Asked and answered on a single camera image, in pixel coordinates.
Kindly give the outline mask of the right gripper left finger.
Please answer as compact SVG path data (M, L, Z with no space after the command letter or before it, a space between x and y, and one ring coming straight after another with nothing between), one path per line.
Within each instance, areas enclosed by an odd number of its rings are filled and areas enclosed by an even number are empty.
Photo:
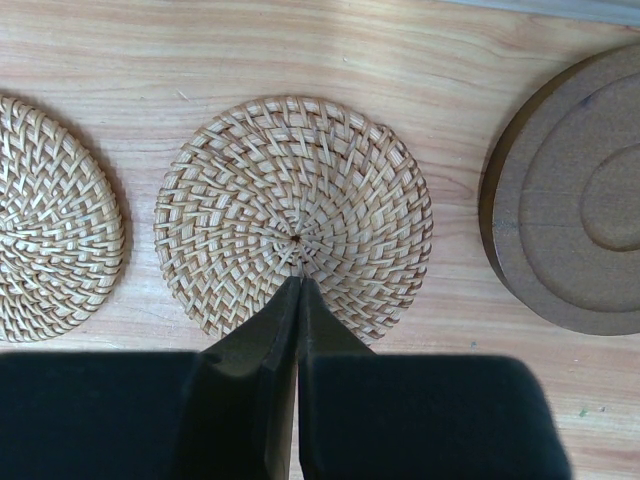
M175 479L289 476L301 281L200 352L181 419Z

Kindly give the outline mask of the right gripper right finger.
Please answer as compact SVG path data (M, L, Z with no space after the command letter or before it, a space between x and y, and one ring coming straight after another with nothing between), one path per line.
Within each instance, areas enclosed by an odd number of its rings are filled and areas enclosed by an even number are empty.
M373 355L374 352L325 304L316 281L301 283L298 312L298 420L299 459L305 479L319 479L319 461L314 459L313 430L316 420L313 402L313 360L321 355Z

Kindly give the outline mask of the woven rattan coaster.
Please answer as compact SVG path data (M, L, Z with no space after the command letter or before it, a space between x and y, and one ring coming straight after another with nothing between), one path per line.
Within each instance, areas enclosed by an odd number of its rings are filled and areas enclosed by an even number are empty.
M169 167L154 219L168 288L216 338L294 276L373 343L420 290L432 231L427 182L391 128L296 96L251 100L201 126Z
M115 194L63 125L1 98L1 338L52 339L106 301L124 258Z

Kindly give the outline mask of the brown wooden coaster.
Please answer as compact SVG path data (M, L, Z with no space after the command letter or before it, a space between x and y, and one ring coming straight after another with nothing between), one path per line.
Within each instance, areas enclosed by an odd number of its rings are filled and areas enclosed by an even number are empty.
M506 126L479 193L482 243L505 287L545 320L639 330L639 48L546 82Z

